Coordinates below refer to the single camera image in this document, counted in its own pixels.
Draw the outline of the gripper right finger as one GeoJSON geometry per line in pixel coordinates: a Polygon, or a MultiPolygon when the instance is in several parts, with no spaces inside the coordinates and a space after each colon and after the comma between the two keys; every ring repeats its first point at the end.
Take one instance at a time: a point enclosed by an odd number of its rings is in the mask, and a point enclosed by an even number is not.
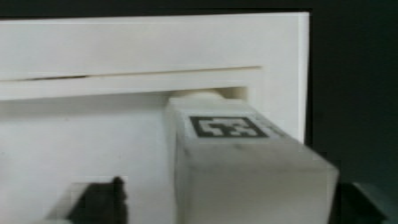
{"type": "Polygon", "coordinates": [[[367,183],[339,185],[339,224],[398,224],[398,206],[367,183]]]}

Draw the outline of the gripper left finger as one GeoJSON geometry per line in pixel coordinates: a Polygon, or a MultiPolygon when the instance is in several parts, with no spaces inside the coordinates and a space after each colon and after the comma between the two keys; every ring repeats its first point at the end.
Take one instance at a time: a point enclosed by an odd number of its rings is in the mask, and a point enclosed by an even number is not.
{"type": "Polygon", "coordinates": [[[127,224],[124,181],[90,183],[65,219],[72,224],[127,224]]]}

